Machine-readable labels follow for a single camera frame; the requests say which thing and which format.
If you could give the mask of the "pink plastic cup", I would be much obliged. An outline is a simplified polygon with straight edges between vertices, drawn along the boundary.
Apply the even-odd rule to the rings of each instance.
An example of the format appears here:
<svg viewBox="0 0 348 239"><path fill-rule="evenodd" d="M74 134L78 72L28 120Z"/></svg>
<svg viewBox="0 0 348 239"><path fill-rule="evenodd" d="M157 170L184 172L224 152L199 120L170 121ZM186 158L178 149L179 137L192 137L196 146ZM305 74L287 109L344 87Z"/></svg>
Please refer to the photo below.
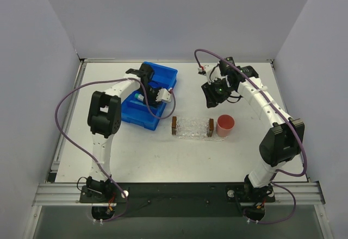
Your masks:
<svg viewBox="0 0 348 239"><path fill-rule="evenodd" d="M227 137L235 125L235 120L230 115L221 115L216 121L216 133L219 137Z"/></svg>

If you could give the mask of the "clear holder with wooden ends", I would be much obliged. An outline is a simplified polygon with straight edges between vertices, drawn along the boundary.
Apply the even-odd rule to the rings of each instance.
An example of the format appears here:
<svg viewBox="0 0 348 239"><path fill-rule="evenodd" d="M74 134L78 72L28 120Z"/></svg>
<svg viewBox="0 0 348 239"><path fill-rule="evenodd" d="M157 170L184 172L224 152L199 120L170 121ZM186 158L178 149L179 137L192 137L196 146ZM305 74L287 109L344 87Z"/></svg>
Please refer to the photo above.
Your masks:
<svg viewBox="0 0 348 239"><path fill-rule="evenodd" d="M173 116L171 134L173 136L200 139L210 138L214 132L214 119L208 117Z"/></svg>

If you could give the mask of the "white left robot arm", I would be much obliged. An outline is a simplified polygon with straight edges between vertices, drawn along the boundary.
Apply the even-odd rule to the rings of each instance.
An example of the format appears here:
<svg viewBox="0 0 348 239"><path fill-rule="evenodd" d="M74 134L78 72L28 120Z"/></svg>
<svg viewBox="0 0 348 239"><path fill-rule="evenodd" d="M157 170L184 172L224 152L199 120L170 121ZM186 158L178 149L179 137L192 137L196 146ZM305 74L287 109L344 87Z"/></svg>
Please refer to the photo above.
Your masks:
<svg viewBox="0 0 348 239"><path fill-rule="evenodd" d="M92 165L86 179L86 188L100 202L110 199L116 186L110 181L110 156L112 140L121 125L121 107L128 96L139 91L143 103L157 108L165 89L150 85L154 69L142 64L138 70L129 69L122 80L110 89L95 91L91 97L88 126L92 133Z"/></svg>

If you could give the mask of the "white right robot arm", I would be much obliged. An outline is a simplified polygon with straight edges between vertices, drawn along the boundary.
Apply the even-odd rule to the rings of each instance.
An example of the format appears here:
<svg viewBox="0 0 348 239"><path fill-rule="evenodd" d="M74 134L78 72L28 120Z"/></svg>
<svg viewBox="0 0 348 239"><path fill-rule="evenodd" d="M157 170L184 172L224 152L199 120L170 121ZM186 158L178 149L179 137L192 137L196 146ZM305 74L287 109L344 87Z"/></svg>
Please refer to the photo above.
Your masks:
<svg viewBox="0 0 348 239"><path fill-rule="evenodd" d="M207 78L201 88L208 108L227 101L232 92L238 93L268 129L259 145L260 163L245 178L252 191L259 191L270 184L287 162L300 154L305 125L301 119L295 120L282 110L252 66L233 66L231 57L220 60L216 66L199 66L199 74Z"/></svg>

